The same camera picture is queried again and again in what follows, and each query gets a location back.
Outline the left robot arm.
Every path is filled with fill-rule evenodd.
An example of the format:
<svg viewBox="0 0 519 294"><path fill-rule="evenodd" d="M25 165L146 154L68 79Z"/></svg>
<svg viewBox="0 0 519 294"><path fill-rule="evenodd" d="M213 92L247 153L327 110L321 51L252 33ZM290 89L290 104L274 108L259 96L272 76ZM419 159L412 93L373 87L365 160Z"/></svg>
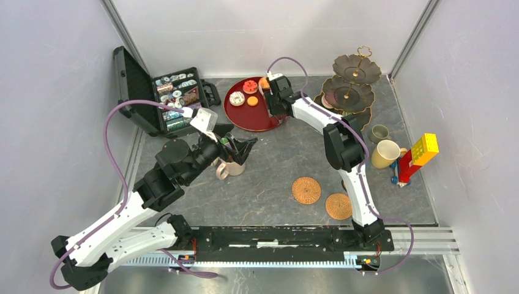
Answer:
<svg viewBox="0 0 519 294"><path fill-rule="evenodd" d="M59 235L51 246L59 261L52 274L61 271L63 289L87 290L107 277L121 263L145 251L186 249L192 233L174 217L145 234L122 236L143 221L161 213L181 198L187 187L215 160L243 165L257 138L239 139L231 133L219 140L200 134L193 146L182 139L166 142L156 154L156 163L123 200L90 227L74 236Z"/></svg>

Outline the orange fruit tart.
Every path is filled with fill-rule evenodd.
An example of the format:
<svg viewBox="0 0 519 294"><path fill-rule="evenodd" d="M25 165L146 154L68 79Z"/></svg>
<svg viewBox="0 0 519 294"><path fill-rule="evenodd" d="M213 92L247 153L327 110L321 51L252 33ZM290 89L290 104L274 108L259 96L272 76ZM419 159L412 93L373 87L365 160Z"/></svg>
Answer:
<svg viewBox="0 0 519 294"><path fill-rule="evenodd" d="M258 81L258 85L263 91L270 89L270 85L266 77L261 77Z"/></svg>

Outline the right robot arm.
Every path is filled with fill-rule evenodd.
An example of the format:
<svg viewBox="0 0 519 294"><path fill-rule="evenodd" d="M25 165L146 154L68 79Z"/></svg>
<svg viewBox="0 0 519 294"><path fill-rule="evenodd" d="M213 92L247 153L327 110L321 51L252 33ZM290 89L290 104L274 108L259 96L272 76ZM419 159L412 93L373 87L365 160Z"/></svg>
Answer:
<svg viewBox="0 0 519 294"><path fill-rule="evenodd" d="M324 140L325 155L341 176L353 210L353 240L362 250L371 249L384 232L384 223L372 203L365 163L369 150L356 118L340 116L316 104L304 93L293 91L281 73L267 73L270 89L264 94L271 115L287 115L319 131Z"/></svg>

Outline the pink beige mug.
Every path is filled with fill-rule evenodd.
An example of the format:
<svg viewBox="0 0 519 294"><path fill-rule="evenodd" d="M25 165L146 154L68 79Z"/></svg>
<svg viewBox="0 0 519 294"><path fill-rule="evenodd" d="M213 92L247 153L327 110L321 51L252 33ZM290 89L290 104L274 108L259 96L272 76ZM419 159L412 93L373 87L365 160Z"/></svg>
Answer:
<svg viewBox="0 0 519 294"><path fill-rule="evenodd" d="M215 175L219 180L224 180L229 176L239 176L246 168L246 164L242 165L237 162L226 162L221 158L217 158L211 163L215 167Z"/></svg>

